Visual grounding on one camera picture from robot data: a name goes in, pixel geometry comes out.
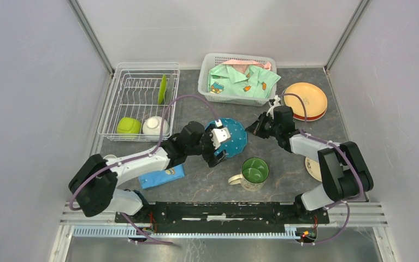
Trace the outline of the blue polka dot plate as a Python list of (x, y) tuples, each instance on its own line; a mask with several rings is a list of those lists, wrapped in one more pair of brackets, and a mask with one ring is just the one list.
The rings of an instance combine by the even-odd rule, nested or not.
[(244, 126), (233, 118), (221, 118), (221, 122), (224, 127), (228, 128), (231, 139), (224, 142), (214, 152), (214, 155), (217, 156), (225, 150), (227, 153), (226, 158), (235, 157), (236, 155), (242, 153), (247, 145), (247, 132), (245, 131)]

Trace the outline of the white round bowl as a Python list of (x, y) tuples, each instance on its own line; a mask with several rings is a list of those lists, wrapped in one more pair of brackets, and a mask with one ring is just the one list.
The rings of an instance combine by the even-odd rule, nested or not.
[(152, 116), (145, 120), (142, 125), (142, 133), (145, 135), (159, 135), (162, 132), (163, 135), (169, 133), (169, 124), (167, 120), (160, 116)]

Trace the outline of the cream plate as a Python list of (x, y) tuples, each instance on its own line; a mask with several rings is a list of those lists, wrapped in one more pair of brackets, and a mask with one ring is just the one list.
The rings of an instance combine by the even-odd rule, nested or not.
[(305, 168), (307, 172), (316, 180), (322, 182), (322, 176), (320, 171), (320, 165), (318, 162), (306, 157)]

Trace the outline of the lime green plate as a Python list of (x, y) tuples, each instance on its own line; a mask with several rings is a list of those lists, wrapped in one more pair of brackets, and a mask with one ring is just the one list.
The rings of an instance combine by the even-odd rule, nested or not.
[(161, 105), (166, 97), (167, 90), (167, 75), (163, 74), (160, 82), (159, 92), (158, 92), (158, 105)]

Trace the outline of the lime green bowl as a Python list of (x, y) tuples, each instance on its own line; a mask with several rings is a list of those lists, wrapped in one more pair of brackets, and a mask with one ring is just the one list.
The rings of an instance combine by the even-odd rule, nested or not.
[(139, 134), (140, 131), (141, 122), (131, 117), (121, 118), (116, 128), (118, 134)]

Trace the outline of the white square bowl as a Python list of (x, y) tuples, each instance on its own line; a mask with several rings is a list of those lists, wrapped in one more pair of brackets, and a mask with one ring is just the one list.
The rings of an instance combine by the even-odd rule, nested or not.
[(117, 156), (115, 156), (113, 154), (108, 154), (108, 155), (106, 155), (106, 156), (103, 157), (103, 159), (106, 159), (106, 160), (108, 160), (108, 159), (116, 159), (116, 158), (117, 158)]

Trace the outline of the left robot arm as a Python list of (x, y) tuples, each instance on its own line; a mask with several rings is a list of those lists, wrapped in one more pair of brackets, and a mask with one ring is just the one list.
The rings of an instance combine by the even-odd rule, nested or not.
[(216, 151), (230, 139), (228, 128), (220, 120), (208, 127), (191, 121), (181, 132), (148, 150), (109, 159), (100, 154), (91, 155), (68, 184), (72, 193), (69, 208), (82, 211), (85, 217), (111, 211), (143, 222), (149, 216), (149, 207), (138, 193), (120, 190), (119, 185), (150, 172), (171, 169), (189, 156), (202, 156), (209, 167), (215, 167), (227, 154)]

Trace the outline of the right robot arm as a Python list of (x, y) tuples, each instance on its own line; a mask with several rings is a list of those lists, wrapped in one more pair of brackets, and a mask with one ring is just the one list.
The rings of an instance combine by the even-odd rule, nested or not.
[(297, 129), (288, 106), (272, 107), (245, 129), (257, 137), (275, 138), (279, 147), (317, 162), (322, 183), (296, 197), (294, 218), (306, 223), (315, 210), (330, 209), (350, 199), (358, 199), (374, 187), (373, 178), (355, 142), (335, 143)]

